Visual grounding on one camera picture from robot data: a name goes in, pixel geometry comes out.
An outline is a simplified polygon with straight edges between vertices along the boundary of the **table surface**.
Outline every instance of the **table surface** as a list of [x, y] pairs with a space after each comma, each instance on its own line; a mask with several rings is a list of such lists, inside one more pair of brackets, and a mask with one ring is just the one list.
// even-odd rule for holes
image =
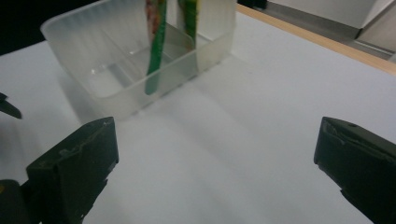
[[[233, 55], [126, 120], [84, 223], [371, 223], [313, 163], [322, 117], [396, 142], [396, 77], [237, 14]], [[0, 179], [97, 117], [46, 42], [0, 57]]]

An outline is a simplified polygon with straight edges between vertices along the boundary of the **translucent plastic container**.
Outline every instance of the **translucent plastic container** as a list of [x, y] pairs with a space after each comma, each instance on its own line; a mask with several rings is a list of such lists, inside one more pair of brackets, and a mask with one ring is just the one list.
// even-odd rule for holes
[[[100, 1], [46, 21], [41, 31], [96, 108], [123, 119], [230, 53], [236, 0], [200, 1], [197, 45], [191, 50], [192, 39], [177, 29], [177, 0], [168, 0], [162, 66], [149, 75], [146, 0]], [[146, 94], [150, 78], [159, 79], [158, 87]]]

